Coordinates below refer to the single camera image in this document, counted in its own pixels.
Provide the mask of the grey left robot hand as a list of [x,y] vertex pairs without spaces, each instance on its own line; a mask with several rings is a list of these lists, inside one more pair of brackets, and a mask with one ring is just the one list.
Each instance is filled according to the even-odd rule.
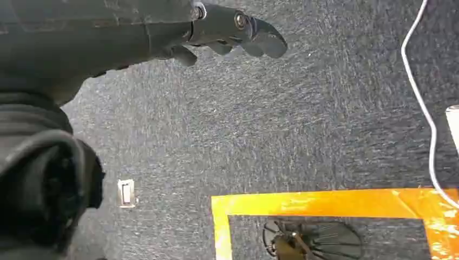
[[202,1],[1,1],[1,259],[61,259],[105,173],[62,106],[82,83],[188,47],[283,56],[271,24]]

